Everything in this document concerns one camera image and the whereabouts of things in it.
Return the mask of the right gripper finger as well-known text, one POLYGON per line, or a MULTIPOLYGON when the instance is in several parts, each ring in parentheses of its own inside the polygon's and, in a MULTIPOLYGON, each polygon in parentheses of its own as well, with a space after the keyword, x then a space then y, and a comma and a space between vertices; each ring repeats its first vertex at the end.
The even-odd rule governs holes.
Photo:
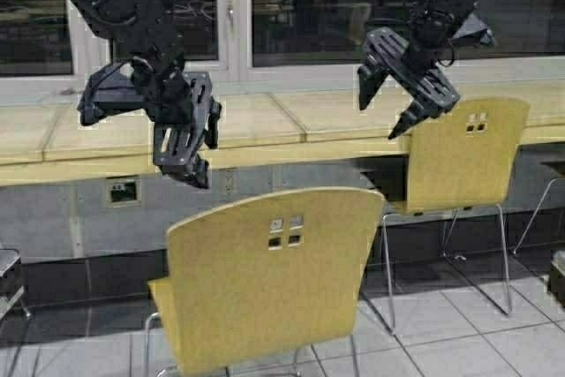
POLYGON ((413 126, 416 126, 430 117, 434 117, 436 112, 437 108, 433 104, 414 100, 410 106, 400 114, 397 123, 388 135, 388 139, 396 139, 413 126))
POLYGON ((388 77, 388 68, 371 59, 366 59, 358 68, 358 105, 360 110, 365 110, 384 81, 388 77))

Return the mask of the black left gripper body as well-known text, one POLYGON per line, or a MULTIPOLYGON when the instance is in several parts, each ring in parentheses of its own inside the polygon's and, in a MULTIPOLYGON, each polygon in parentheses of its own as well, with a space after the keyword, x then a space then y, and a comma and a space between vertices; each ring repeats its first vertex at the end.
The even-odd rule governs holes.
POLYGON ((207 147, 204 131, 214 99, 210 74, 185 72, 179 62, 174 60, 159 73, 144 57, 131 59, 131 81, 146 99, 146 113, 154 122, 154 165, 171 178, 207 147))

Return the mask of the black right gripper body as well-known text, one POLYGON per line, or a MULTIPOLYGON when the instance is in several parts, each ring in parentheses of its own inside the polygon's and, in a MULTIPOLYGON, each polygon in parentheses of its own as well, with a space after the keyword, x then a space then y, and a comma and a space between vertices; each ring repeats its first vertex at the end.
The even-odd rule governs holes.
POLYGON ((429 14, 412 22, 374 19, 366 33, 363 50, 388 68, 392 78, 414 100, 433 104, 436 115, 450 112, 460 95, 440 69, 442 52, 452 46, 450 38, 461 27, 452 14, 429 14))

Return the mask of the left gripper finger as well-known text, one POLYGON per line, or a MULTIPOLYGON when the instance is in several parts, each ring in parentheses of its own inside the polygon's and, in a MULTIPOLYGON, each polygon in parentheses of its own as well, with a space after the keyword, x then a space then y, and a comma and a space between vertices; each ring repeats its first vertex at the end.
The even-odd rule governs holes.
POLYGON ((209 162, 195 155, 181 167, 176 174, 176 180, 198 189, 209 189, 209 162))
POLYGON ((219 143, 219 127, 218 123, 222 116, 222 105, 212 100, 207 123, 204 131, 204 143, 209 149, 217 149, 219 143))

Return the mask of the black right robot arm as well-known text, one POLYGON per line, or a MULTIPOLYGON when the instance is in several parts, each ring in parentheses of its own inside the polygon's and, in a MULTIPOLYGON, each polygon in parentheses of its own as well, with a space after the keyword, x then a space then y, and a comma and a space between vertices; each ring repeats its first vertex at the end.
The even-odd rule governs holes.
POLYGON ((478 0, 418 0, 402 37, 386 24, 367 33, 365 60, 358 67, 358 106, 366 109, 387 78, 412 98, 388 135, 395 139, 410 128, 449 113, 460 94, 443 73, 444 51, 458 47, 493 46, 493 31, 475 13, 478 0))

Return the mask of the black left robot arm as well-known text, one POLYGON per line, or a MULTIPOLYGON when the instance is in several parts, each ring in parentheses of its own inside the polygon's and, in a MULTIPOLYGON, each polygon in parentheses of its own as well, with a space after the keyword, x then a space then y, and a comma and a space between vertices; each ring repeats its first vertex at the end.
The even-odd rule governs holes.
POLYGON ((98 37, 124 48, 132 72, 107 64, 93 73, 77 111, 82 125, 142 110, 153 123, 153 163, 164 175, 207 189, 222 105, 208 72, 187 72, 185 48, 164 0, 70 0, 98 37))

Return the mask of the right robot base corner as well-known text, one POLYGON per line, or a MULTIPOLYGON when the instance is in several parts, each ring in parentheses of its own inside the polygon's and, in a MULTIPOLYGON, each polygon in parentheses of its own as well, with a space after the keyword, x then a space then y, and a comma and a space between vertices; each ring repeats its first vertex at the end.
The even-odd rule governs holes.
POLYGON ((548 290, 564 305, 564 251, 556 251, 552 258, 548 290))

